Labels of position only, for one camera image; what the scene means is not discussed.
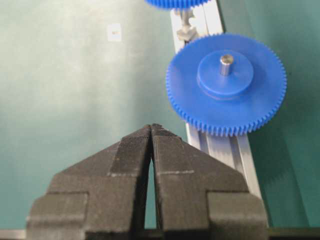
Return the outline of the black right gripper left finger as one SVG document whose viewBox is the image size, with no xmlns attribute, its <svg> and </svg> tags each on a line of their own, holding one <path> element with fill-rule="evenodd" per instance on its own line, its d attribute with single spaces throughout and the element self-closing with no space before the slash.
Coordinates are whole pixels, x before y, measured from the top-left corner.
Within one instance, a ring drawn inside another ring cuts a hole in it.
<svg viewBox="0 0 320 240">
<path fill-rule="evenodd" d="M 131 240 L 144 227 L 151 127 L 56 173 L 26 222 L 29 240 Z"/>
</svg>

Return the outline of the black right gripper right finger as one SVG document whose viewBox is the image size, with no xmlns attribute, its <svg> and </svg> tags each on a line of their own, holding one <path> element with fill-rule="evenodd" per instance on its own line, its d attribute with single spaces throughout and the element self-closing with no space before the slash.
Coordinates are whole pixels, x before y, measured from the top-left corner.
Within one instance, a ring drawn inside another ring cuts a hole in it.
<svg viewBox="0 0 320 240">
<path fill-rule="evenodd" d="M 159 224 L 166 240 L 266 240 L 267 215 L 243 175 L 151 126 Z"/>
</svg>

